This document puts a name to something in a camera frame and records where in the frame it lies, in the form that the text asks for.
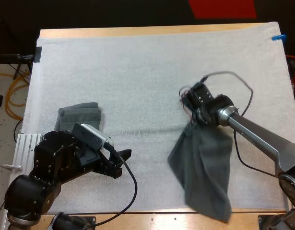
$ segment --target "gray cloth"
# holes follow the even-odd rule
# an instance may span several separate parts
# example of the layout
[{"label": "gray cloth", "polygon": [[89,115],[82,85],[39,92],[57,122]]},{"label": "gray cloth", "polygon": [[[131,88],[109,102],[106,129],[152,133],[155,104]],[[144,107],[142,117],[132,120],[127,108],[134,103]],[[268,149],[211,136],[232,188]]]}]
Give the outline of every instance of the gray cloth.
[{"label": "gray cloth", "polygon": [[60,108],[55,125],[55,131],[71,129],[75,123],[85,123],[99,129],[101,110],[98,103],[82,103]]},{"label": "gray cloth", "polygon": [[185,190],[186,204],[206,216],[229,220],[227,196],[232,140],[215,126],[188,124],[168,157]]}]

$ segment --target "hanging gray cloth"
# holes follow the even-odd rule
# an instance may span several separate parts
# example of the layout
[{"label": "hanging gray cloth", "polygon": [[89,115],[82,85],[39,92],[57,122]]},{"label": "hanging gray cloth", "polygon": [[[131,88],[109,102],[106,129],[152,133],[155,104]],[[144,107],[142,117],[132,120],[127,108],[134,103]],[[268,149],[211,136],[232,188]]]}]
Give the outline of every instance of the hanging gray cloth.
[{"label": "hanging gray cloth", "polygon": [[98,103],[82,103],[65,108],[60,108],[55,125],[56,131],[65,131],[73,127],[75,123],[85,123],[99,129],[101,110]]},{"label": "hanging gray cloth", "polygon": [[185,203],[197,212],[227,222],[232,139],[215,126],[188,124],[168,157],[185,190]]}]

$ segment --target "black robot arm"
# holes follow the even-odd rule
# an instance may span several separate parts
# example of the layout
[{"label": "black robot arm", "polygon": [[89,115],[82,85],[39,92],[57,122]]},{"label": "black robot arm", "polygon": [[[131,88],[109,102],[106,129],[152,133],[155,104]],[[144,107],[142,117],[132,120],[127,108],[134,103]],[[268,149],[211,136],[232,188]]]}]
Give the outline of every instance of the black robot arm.
[{"label": "black robot arm", "polygon": [[[182,97],[183,104],[192,111],[193,119],[205,125],[230,126],[271,158],[280,187],[295,206],[295,143],[240,116],[227,96],[218,95],[214,98],[203,83],[205,79]],[[265,226],[272,230],[294,230],[295,209]]]},{"label": "black robot arm", "polygon": [[112,152],[107,159],[100,151],[110,138],[86,124],[75,124],[71,133],[53,131],[45,134],[35,147],[34,168],[29,175],[18,176],[5,195],[8,219],[16,229],[29,229],[49,211],[61,185],[88,172],[118,178],[122,161],[131,150]]}]

